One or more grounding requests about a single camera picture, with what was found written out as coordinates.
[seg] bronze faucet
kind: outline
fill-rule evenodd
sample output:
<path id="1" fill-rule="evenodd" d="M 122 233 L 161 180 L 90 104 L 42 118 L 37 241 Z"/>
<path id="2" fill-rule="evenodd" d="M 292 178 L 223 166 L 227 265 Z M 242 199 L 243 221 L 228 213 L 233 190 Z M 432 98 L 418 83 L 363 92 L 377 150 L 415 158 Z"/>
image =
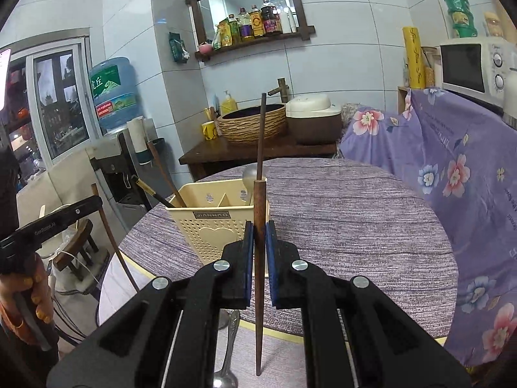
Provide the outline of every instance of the bronze faucet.
<path id="1" fill-rule="evenodd" d="M 285 84 L 285 78 L 282 77 L 278 79 L 278 87 L 276 89 L 270 90 L 267 94 L 273 96 L 274 94 L 280 93 L 280 100 L 282 103 L 289 102 L 289 94 L 288 94 L 289 86 Z"/>

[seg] wall-mounted mirror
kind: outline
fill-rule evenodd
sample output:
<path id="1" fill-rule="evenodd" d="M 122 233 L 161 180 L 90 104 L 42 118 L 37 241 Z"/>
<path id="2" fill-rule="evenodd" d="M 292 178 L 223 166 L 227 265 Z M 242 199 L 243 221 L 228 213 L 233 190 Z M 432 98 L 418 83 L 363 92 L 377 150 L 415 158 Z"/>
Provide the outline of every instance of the wall-mounted mirror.
<path id="1" fill-rule="evenodd" d="M 296 20 L 296 9 L 293 0 L 268 0 L 277 10 L 288 11 L 287 7 L 293 13 L 293 18 L 298 27 Z M 236 18 L 239 16 L 241 7 L 249 13 L 252 6 L 256 6 L 259 10 L 264 5 L 264 0 L 201 0 L 201 14 L 203 15 L 203 25 L 205 27 L 207 42 L 211 42 L 217 32 L 219 22 L 233 14 Z"/>
<path id="2" fill-rule="evenodd" d="M 213 41 L 218 41 L 218 31 L 221 32 L 220 24 L 225 19 L 236 19 L 241 32 L 241 25 L 247 24 L 251 28 L 251 24 L 257 22 L 257 19 L 254 19 L 254 10 L 255 13 L 257 11 L 260 13 L 258 24 L 264 26 L 264 33 L 262 34 L 257 33 L 255 26 L 253 26 L 252 35 L 241 33 L 227 45 L 224 43 L 222 45 L 214 44 L 213 50 L 210 46 L 208 53 L 196 52 L 196 58 L 203 61 L 221 52 L 262 42 L 287 38 L 309 40 L 310 35 L 315 33 L 314 27 L 307 25 L 301 0 L 186 0 L 186 3 L 192 7 L 195 32 L 199 44 L 211 44 Z M 268 22 L 271 16 L 276 17 L 276 28 L 274 30 L 268 30 L 267 27 L 270 26 Z"/>

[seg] beige plastic utensil holder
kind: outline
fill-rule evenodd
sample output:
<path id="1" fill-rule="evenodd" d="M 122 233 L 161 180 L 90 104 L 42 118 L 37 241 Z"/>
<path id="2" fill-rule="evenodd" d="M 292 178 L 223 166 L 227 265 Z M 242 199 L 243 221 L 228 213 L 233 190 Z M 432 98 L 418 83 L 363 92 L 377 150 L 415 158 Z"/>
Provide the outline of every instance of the beige plastic utensil holder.
<path id="1" fill-rule="evenodd" d="M 246 188 L 242 179 L 185 184 L 179 193 L 188 207 L 166 210 L 203 265 L 220 260 L 224 246 L 242 240 L 246 221 L 253 222 L 253 205 L 244 201 Z M 176 197 L 170 202 L 179 206 Z"/>

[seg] yellow mug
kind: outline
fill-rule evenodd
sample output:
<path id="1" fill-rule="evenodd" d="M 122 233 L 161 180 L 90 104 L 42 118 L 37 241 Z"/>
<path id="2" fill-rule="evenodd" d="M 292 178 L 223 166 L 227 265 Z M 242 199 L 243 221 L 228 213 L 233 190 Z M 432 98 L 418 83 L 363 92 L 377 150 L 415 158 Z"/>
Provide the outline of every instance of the yellow mug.
<path id="1" fill-rule="evenodd" d="M 213 140 L 217 137 L 216 124 L 213 121 L 201 124 L 201 128 L 203 129 L 205 140 Z"/>

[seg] soap pump bottle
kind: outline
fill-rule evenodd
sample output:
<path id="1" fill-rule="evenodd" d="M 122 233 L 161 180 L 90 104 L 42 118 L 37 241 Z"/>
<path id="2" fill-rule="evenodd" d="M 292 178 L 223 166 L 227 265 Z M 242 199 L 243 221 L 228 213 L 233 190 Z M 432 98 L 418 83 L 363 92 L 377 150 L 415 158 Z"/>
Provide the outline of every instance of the soap pump bottle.
<path id="1" fill-rule="evenodd" d="M 221 102 L 221 115 L 237 110 L 237 102 L 235 102 L 235 99 L 232 98 L 227 90 L 225 90 L 224 93 L 226 93 L 227 97 Z"/>

